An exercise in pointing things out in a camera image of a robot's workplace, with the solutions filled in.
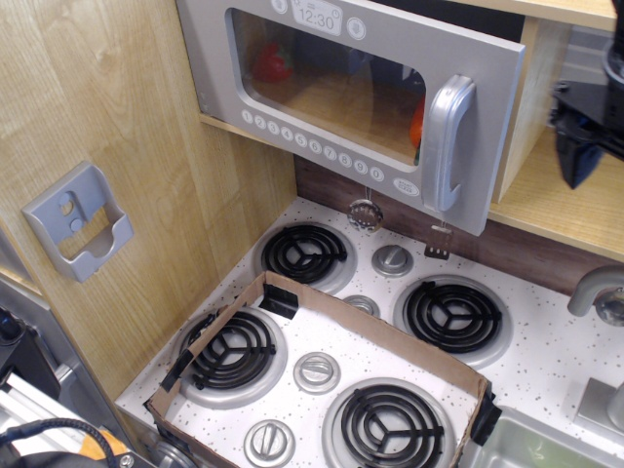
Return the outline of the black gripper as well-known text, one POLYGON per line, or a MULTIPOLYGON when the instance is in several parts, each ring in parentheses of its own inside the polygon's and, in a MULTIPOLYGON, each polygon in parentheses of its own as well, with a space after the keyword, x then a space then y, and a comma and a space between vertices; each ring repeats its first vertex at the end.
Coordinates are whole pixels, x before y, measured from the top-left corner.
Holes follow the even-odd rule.
POLYGON ((603 151, 623 157, 623 40, 610 41, 602 56, 606 82, 561 81, 553 90, 556 150, 562 177, 577 188, 596 169, 603 151))

